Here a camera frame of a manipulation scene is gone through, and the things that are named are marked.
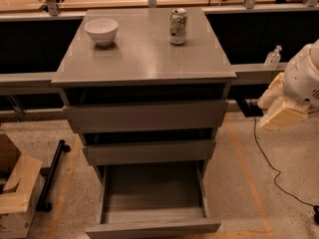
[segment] box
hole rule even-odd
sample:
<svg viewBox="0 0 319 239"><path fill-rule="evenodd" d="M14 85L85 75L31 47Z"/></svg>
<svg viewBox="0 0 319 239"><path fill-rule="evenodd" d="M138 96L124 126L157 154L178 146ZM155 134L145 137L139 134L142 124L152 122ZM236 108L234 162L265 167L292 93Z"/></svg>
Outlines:
<svg viewBox="0 0 319 239"><path fill-rule="evenodd" d="M20 152L0 134L0 171L11 172L0 194L0 238L26 238L41 194L42 162Z"/></svg>

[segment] white robot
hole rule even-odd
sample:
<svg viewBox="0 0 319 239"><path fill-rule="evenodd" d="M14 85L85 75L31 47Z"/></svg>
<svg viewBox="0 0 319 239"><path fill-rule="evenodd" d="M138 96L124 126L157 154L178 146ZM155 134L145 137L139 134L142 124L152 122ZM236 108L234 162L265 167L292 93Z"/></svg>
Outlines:
<svg viewBox="0 0 319 239"><path fill-rule="evenodd" d="M270 84L258 101L268 110L259 125L277 130L308 118L309 109L319 109L319 39L304 46Z"/></svg>

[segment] beverage can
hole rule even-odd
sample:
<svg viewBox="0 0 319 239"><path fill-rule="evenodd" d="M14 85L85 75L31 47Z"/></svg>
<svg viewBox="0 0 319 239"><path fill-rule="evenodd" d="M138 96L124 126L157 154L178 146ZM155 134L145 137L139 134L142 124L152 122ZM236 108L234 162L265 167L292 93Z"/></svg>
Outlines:
<svg viewBox="0 0 319 239"><path fill-rule="evenodd" d="M187 13L183 8L173 9L169 17L169 41L181 45L186 41Z"/></svg>

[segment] floor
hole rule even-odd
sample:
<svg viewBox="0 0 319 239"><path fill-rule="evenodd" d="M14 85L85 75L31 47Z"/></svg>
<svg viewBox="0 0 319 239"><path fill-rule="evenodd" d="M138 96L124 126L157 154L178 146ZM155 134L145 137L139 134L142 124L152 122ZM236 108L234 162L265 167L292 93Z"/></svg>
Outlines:
<svg viewBox="0 0 319 239"><path fill-rule="evenodd" d="M84 229L95 224L100 182L86 163L79 138L59 112L27 115L20 122L14 121L15 115L2 118L0 132L43 166L51 164L60 139L72 148L63 153L54 179L49 197L53 209L36 213L27 238L88 239ZM319 114L276 132L257 127L256 135L272 165L282 171L278 184L303 201L319 204ZM275 186L277 173L254 140L254 118L228 113L216 141L204 186L211 216L221 226L216 233L182 238L319 238L312 207Z"/></svg>

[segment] white bowl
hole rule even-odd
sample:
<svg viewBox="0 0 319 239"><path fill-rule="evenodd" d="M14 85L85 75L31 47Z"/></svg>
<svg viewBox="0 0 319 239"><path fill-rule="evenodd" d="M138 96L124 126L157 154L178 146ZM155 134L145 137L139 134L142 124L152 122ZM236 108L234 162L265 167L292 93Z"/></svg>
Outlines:
<svg viewBox="0 0 319 239"><path fill-rule="evenodd" d="M98 19L88 22L85 30L98 45L110 45L118 33L118 22L110 19Z"/></svg>

